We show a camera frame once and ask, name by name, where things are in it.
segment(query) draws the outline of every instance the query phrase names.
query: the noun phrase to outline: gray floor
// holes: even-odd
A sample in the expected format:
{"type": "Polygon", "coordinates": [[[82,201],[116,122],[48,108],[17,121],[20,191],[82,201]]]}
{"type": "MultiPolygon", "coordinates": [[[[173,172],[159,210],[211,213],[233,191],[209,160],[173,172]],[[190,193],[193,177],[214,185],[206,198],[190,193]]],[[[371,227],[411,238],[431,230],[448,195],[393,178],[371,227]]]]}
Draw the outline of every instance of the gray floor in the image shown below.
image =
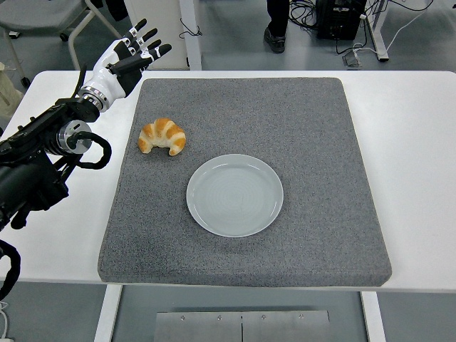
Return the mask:
{"type": "MultiPolygon", "coordinates": [[[[360,51],[361,70],[445,70],[456,71],[456,9],[454,1],[437,0],[426,14],[402,30],[389,50],[390,60],[379,63],[375,54],[360,51]]],[[[314,33],[290,24],[285,53],[272,54],[262,41],[268,23],[264,0],[201,0],[200,28],[203,33],[202,64],[205,70],[346,70],[336,53],[333,41],[320,41],[314,33]]],[[[412,6],[413,1],[406,1],[412,6]]],[[[103,13],[110,19],[106,10],[103,13]]],[[[396,31],[417,13],[390,4],[382,33],[388,44],[396,31]]],[[[130,27],[128,19],[110,21],[120,32],[130,27]]],[[[97,39],[78,44],[81,62],[89,69],[111,35],[95,20],[80,39],[97,39]]],[[[356,42],[364,42],[358,32],[356,42]]],[[[353,42],[341,42],[340,50],[353,42]]],[[[31,80],[45,70],[71,70],[72,64],[65,43],[58,37],[22,36],[14,41],[22,65],[31,80]]],[[[367,46],[373,48],[368,38],[367,46]]],[[[3,39],[0,39],[0,61],[11,65],[3,39]]],[[[17,73],[7,71],[13,84],[26,92],[17,73]]],[[[104,286],[20,283],[6,301],[9,317],[8,337],[15,341],[91,341],[96,319],[103,301],[104,286]]],[[[453,341],[456,336],[456,296],[453,294],[379,294],[385,334],[389,342],[453,341]]],[[[158,311],[182,308],[207,309],[222,307],[271,309],[318,307],[349,314],[341,326],[353,335],[340,335],[338,341],[365,341],[359,300],[353,294],[313,293],[268,289],[219,289],[178,291],[174,287],[128,286],[121,301],[115,341],[151,341],[154,318],[158,311]]]]}

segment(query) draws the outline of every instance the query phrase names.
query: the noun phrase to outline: white plate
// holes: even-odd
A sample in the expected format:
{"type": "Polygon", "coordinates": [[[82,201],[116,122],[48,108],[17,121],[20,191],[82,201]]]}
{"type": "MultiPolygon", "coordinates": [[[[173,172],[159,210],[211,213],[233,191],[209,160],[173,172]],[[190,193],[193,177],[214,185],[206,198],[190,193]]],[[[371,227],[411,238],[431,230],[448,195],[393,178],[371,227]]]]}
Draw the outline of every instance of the white plate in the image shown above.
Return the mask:
{"type": "Polygon", "coordinates": [[[203,228],[222,237],[248,237],[280,212],[284,190],[269,165],[248,155],[221,155],[195,171],[187,205],[203,228]]]}

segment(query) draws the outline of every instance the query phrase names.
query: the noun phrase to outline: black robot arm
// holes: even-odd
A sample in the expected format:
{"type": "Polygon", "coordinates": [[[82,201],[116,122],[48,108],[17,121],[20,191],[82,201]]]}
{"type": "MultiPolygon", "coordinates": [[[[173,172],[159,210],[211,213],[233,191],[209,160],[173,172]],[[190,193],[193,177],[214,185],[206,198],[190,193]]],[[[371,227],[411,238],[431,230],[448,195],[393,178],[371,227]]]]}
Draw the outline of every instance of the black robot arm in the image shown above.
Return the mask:
{"type": "MultiPolygon", "coordinates": [[[[95,122],[115,100],[127,97],[142,72],[171,50],[171,45],[161,45],[160,40],[147,46],[145,41],[157,30],[147,32],[144,39],[138,31],[145,24],[143,19],[108,47],[88,82],[84,83],[85,71],[81,71],[71,98],[57,100],[0,142],[0,231],[10,222],[13,229],[25,227],[30,211],[48,210],[67,197],[66,180],[76,167],[98,170],[108,164],[111,147],[90,131],[88,123],[95,122]],[[81,162],[92,143],[102,147],[103,156],[97,162],[81,162]],[[52,163],[48,154],[61,157],[52,163]]],[[[0,300],[12,289],[20,271],[19,253],[0,240],[0,258],[5,255],[11,269],[0,289],[0,300]]]]}

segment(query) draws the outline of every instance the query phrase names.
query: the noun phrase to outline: croissant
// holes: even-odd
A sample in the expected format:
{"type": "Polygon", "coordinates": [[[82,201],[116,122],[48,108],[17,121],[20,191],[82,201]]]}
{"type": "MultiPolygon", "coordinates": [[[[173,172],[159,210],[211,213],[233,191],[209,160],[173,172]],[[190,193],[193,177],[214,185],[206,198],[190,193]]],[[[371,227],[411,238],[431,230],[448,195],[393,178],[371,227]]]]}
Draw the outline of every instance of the croissant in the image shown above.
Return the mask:
{"type": "Polygon", "coordinates": [[[149,153],[155,146],[169,147],[170,155],[176,155],[185,146],[184,130],[168,118],[158,118],[145,125],[138,139],[142,153],[149,153]]]}

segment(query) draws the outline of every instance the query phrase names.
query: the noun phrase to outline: metal panel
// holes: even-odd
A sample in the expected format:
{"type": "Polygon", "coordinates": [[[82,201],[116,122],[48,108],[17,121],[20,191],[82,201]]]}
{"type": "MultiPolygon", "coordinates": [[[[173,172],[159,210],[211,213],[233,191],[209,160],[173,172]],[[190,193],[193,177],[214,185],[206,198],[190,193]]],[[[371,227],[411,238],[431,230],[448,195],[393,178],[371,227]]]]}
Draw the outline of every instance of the metal panel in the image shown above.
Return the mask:
{"type": "Polygon", "coordinates": [[[157,313],[154,342],[240,342],[239,312],[157,313]]]}
{"type": "Polygon", "coordinates": [[[244,312],[243,342],[330,341],[327,311],[244,312]]]}
{"type": "Polygon", "coordinates": [[[327,311],[158,313],[155,342],[327,342],[327,311]]]}

